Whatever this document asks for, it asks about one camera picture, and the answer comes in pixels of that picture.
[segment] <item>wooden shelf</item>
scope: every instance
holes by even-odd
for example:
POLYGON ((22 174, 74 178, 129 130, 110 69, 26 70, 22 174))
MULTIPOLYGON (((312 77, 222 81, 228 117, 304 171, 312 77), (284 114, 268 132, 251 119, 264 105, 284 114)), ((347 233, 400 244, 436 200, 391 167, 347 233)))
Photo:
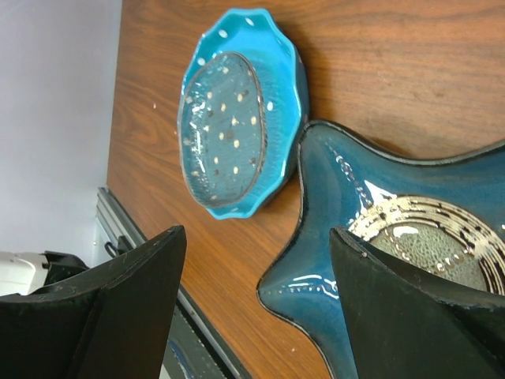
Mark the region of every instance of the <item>wooden shelf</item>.
MULTIPOLYGON (((505 138, 500 1, 272 0, 309 75, 311 118, 329 118, 408 156, 467 152, 505 138)), ((182 75, 225 2, 124 0, 108 186, 153 237, 183 224, 182 282, 254 377, 328 377, 309 339, 270 315, 256 284, 289 240, 298 179, 253 218, 217 221, 181 176, 182 75)))

